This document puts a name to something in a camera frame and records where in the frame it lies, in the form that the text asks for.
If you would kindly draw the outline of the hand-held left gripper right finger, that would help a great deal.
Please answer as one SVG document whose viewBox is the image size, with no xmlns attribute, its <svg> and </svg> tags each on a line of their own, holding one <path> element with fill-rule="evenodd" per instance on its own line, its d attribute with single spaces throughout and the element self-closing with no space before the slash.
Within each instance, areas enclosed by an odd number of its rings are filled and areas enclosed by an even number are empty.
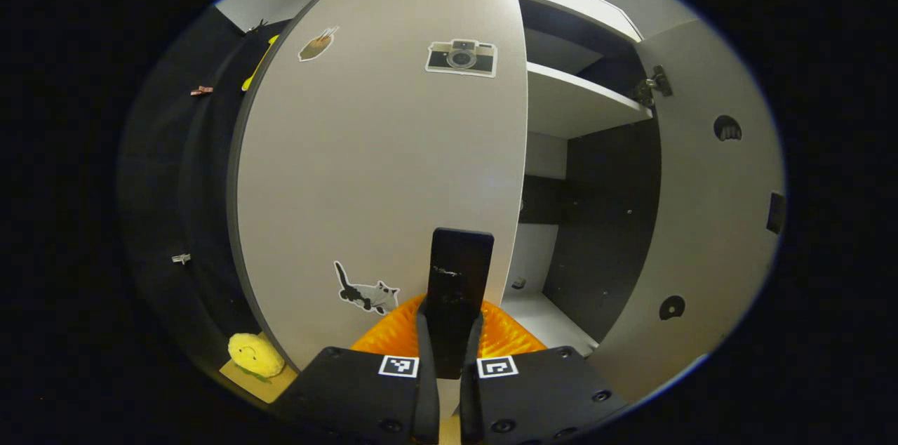
<svg viewBox="0 0 898 445">
<path fill-rule="evenodd" d="M 577 444 L 626 400 L 572 346 L 549 348 L 484 302 L 460 382 L 463 444 Z"/>
</svg>

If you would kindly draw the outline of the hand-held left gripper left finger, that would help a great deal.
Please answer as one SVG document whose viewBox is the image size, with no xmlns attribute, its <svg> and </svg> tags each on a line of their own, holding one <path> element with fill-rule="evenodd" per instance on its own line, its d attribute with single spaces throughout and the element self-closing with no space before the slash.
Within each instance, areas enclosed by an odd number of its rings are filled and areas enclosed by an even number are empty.
<svg viewBox="0 0 898 445">
<path fill-rule="evenodd" d="M 366 348 L 323 348 L 270 406 L 302 444 L 436 444 L 439 395 L 427 299 L 401 305 L 369 330 Z M 404 355 L 387 339 L 416 348 Z"/>
</svg>

